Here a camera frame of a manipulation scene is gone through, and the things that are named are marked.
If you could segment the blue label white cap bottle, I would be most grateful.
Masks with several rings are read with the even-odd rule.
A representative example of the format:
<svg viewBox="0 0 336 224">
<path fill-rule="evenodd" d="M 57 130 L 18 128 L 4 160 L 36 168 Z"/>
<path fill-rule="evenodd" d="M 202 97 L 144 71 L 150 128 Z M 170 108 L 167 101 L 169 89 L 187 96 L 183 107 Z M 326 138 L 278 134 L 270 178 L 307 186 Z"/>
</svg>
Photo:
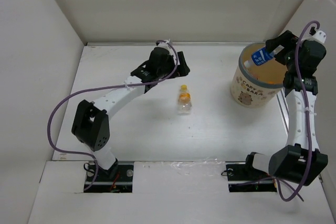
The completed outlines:
<svg viewBox="0 0 336 224">
<path fill-rule="evenodd" d="M 261 66 L 268 61 L 272 60 L 275 56 L 274 51 L 268 52 L 266 50 L 266 47 L 263 47 L 261 49 L 258 49 L 255 51 L 249 60 L 246 60 L 244 62 L 244 66 L 246 68 L 251 68 L 252 66 Z"/>
</svg>

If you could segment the yellow cap orange label bottle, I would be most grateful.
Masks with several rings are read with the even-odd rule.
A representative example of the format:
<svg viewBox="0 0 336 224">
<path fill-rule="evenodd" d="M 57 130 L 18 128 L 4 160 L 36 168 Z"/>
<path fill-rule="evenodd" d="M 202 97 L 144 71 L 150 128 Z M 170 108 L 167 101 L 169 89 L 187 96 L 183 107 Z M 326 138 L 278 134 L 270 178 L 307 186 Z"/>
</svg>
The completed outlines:
<svg viewBox="0 0 336 224">
<path fill-rule="evenodd" d="M 189 114 L 192 109 L 191 94 L 187 85 L 181 85 L 178 93 L 177 112 L 179 114 Z"/>
</svg>

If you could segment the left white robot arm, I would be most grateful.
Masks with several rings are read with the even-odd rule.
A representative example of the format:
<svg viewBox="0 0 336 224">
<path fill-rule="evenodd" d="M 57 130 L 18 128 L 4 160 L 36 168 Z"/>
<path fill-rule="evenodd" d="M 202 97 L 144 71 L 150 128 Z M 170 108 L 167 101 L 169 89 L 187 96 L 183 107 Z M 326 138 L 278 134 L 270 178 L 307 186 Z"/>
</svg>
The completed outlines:
<svg viewBox="0 0 336 224">
<path fill-rule="evenodd" d="M 178 64 L 175 64 L 174 52 L 167 46 L 156 46 L 149 59 L 130 73 L 121 88 L 94 100 L 82 100 L 76 110 L 71 132 L 95 156 L 99 174 L 105 180 L 117 175 L 118 160 L 112 153 L 110 139 L 110 119 L 136 97 L 147 93 L 152 87 L 169 74 L 170 78 L 184 77 L 190 69 L 183 52 L 177 52 Z"/>
</svg>

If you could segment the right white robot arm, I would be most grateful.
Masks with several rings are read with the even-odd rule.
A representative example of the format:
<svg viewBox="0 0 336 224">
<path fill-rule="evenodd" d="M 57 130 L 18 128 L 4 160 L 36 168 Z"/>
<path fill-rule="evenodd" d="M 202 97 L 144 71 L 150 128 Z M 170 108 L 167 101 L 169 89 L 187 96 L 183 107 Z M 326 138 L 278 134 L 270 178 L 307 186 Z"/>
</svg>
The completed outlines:
<svg viewBox="0 0 336 224">
<path fill-rule="evenodd" d="M 318 64 L 326 56 L 325 32 L 311 28 L 310 36 L 299 41 L 290 31 L 266 41 L 264 48 L 252 55 L 260 66 L 274 59 L 286 66 L 283 80 L 288 106 L 288 138 L 286 146 L 267 156 L 252 152 L 243 165 L 243 173 L 254 179 L 261 172 L 296 184 L 310 185 L 328 164 L 314 133 L 314 104 L 318 83 L 314 77 Z"/>
</svg>

